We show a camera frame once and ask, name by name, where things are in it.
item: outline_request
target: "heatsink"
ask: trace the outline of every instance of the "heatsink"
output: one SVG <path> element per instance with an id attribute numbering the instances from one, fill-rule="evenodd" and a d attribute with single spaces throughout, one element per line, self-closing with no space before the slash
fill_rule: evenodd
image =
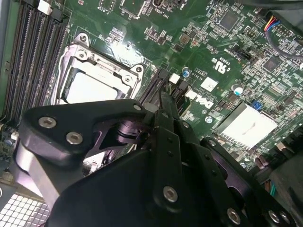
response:
<path id="1" fill-rule="evenodd" d="M 217 132 L 221 137 L 251 149 L 276 127 L 274 120 L 242 102 L 218 126 Z"/>

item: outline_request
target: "electrolytic capacitor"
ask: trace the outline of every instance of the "electrolytic capacitor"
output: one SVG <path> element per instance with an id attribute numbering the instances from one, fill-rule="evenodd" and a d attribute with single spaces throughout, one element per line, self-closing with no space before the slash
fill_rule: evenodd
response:
<path id="1" fill-rule="evenodd" d="M 189 77 L 189 68 L 188 67 L 184 67 L 183 69 L 182 69 L 182 76 L 184 77 L 184 78 L 187 78 L 187 77 Z"/>
<path id="2" fill-rule="evenodd" d="M 265 168 L 265 166 L 262 165 L 260 159 L 256 158 L 255 163 L 256 163 L 257 167 L 259 167 L 259 169 L 264 169 Z"/>
<path id="3" fill-rule="evenodd" d="M 243 88 L 239 84 L 232 85 L 232 91 L 235 95 L 239 96 L 243 93 Z"/>
<path id="4" fill-rule="evenodd" d="M 266 159 L 264 158 L 263 155 L 260 155 L 259 159 L 260 159 L 260 162 L 262 163 L 263 166 L 268 166 L 269 165 L 268 161 L 266 161 Z"/>

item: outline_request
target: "metal grille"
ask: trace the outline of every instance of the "metal grille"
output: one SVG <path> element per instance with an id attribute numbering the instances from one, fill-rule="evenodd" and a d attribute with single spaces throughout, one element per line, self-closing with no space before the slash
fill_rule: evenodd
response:
<path id="1" fill-rule="evenodd" d="M 38 227 L 48 216 L 45 203 L 14 194 L 0 212 L 0 227 Z"/>

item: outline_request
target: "silver metal plate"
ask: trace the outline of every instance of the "silver metal plate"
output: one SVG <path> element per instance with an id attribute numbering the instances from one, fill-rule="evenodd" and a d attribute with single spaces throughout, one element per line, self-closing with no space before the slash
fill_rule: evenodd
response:
<path id="1" fill-rule="evenodd" d="M 53 105 L 135 98 L 144 68 L 121 65 L 89 48 L 89 37 L 80 33 L 65 48 L 59 77 L 51 99 Z"/>

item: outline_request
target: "motherboard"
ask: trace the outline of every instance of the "motherboard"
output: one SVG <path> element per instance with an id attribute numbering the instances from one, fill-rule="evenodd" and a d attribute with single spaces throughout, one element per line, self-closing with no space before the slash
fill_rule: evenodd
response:
<path id="1" fill-rule="evenodd" d="M 157 106 L 165 90 L 199 139 L 215 137 L 250 170 L 303 121 L 303 61 L 269 45 L 271 16 L 224 0 L 12 1 L 1 143 L 13 147 L 28 108 L 119 98 Z M 286 22 L 271 37 L 302 55 L 303 37 Z"/>

